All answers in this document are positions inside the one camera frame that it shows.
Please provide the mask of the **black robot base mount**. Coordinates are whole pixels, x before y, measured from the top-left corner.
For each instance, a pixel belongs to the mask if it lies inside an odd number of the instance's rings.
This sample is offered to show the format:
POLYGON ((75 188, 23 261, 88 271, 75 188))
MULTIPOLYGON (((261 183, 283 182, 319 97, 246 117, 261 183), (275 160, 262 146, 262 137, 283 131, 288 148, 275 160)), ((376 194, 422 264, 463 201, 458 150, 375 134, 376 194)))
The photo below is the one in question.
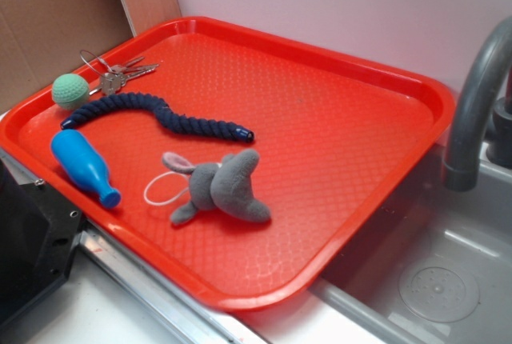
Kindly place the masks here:
POLYGON ((70 275, 82 211, 47 183, 19 184, 1 164, 1 329, 70 275))

